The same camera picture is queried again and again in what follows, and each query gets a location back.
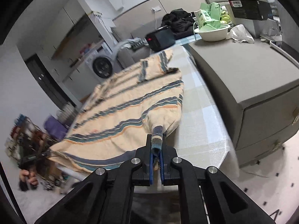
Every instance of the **green plastic bag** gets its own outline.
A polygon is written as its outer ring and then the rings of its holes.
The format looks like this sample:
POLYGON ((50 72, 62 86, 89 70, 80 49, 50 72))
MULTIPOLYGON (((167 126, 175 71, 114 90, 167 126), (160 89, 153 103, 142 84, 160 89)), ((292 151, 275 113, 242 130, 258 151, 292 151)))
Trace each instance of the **green plastic bag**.
POLYGON ((195 12, 199 29, 201 31, 219 29, 221 27, 221 11, 221 6, 216 2, 211 4, 202 3, 200 5, 200 10, 195 12))

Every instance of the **silver screw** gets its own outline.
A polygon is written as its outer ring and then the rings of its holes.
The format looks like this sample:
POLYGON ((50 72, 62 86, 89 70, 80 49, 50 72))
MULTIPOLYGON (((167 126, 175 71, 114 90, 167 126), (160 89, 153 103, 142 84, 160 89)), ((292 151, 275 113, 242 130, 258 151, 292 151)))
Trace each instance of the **silver screw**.
POLYGON ((99 168, 95 171, 95 173, 96 173, 97 175, 103 175, 103 174, 105 173, 105 169, 102 168, 102 167, 99 167, 99 168))
POLYGON ((131 163, 138 164, 138 163, 140 163, 140 159, 137 157, 134 157, 134 158, 132 158, 131 163))
POLYGON ((209 167, 208 170, 209 170, 210 173, 217 173, 217 171, 218 171, 217 168, 213 167, 213 166, 209 167))
POLYGON ((172 160, 173 160, 173 162, 175 162, 175 163, 180 163, 180 162, 182 162, 182 158, 180 158, 180 157, 178 157, 178 156, 174 157, 172 160))

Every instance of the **purple object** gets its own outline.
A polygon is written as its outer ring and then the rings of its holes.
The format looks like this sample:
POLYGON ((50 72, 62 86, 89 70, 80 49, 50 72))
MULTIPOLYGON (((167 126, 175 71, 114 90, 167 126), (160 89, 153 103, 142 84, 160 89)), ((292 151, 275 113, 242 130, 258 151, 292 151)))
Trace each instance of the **purple object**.
POLYGON ((44 129, 49 133, 49 135, 55 138, 57 141, 61 141, 68 129, 65 128, 57 119, 52 115, 44 122, 44 129))

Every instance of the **cabinet top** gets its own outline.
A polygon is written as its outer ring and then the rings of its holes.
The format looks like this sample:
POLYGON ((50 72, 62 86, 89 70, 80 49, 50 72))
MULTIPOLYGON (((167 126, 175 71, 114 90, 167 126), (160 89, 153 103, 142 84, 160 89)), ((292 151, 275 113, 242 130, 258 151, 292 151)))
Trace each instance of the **cabinet top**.
POLYGON ((189 44, 197 63, 206 63, 243 108, 299 85, 299 69, 267 43, 233 40, 189 44))

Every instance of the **black box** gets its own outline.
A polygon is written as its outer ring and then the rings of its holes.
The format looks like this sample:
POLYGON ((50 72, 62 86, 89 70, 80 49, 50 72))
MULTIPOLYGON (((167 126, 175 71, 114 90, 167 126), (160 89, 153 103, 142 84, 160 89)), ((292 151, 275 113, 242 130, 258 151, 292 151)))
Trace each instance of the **black box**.
POLYGON ((270 4, 259 0, 228 0, 235 18, 273 19, 270 4))

